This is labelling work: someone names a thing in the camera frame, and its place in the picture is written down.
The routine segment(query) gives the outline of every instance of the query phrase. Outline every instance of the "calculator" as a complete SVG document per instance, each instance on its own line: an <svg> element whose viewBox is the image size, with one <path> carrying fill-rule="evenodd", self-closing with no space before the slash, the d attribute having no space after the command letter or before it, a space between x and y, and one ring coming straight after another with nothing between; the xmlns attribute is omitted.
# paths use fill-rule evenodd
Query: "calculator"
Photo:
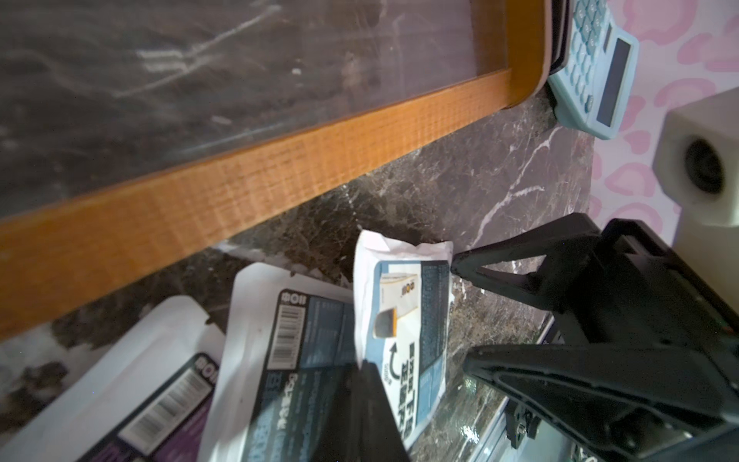
<svg viewBox="0 0 739 462"><path fill-rule="evenodd" d="M616 26L606 0L574 1L567 65L549 76L564 126L616 136L634 81L639 42Z"/></svg>

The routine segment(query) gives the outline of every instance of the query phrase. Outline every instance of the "packaging bag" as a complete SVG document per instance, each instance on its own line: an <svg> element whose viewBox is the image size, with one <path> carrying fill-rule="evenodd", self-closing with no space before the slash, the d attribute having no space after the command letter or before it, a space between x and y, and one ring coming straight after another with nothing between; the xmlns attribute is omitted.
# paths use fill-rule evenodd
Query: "packaging bag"
<svg viewBox="0 0 739 462"><path fill-rule="evenodd" d="M366 230L357 242L357 362L377 364L407 449L446 389L451 260L451 242L413 246Z"/></svg>
<svg viewBox="0 0 739 462"><path fill-rule="evenodd" d="M190 297L160 303L0 450L0 461L195 461L224 336Z"/></svg>
<svg viewBox="0 0 739 462"><path fill-rule="evenodd" d="M241 270L198 460L310 461L355 366L353 328L346 288L264 263Z"/></svg>

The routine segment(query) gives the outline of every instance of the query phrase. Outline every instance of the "barcode label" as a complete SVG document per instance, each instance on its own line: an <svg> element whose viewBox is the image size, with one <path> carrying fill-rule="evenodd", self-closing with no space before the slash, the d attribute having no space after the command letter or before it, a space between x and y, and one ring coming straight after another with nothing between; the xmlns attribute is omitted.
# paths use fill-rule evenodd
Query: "barcode label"
<svg viewBox="0 0 739 462"><path fill-rule="evenodd" d="M280 305L277 313L277 326L272 341L268 370L296 369L298 354L303 339L305 308Z"/></svg>
<svg viewBox="0 0 739 462"><path fill-rule="evenodd" d="M187 369L118 436L149 455L211 392L212 386Z"/></svg>

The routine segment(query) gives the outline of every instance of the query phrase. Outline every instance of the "black arrow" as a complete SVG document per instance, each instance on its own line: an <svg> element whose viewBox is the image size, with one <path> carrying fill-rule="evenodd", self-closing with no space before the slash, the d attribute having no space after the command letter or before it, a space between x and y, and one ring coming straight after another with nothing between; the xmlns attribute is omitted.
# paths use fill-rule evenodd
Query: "black arrow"
<svg viewBox="0 0 739 462"><path fill-rule="evenodd" d="M394 343L394 344L392 344L392 348L390 348L390 367L389 367L389 369L390 369L390 375L395 380L400 380L401 377L398 374L396 374L395 371L392 369L392 363L393 363L392 360L395 359L395 354L397 352L398 352L398 344L397 343Z"/></svg>

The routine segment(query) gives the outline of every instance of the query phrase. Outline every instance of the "wooden frame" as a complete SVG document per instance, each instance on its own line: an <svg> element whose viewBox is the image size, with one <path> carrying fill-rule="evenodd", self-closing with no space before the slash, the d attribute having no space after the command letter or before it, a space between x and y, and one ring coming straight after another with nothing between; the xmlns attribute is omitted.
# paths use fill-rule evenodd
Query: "wooden frame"
<svg viewBox="0 0 739 462"><path fill-rule="evenodd" d="M523 101L546 78L551 11L506 7L510 69L1 221L0 339Z"/></svg>

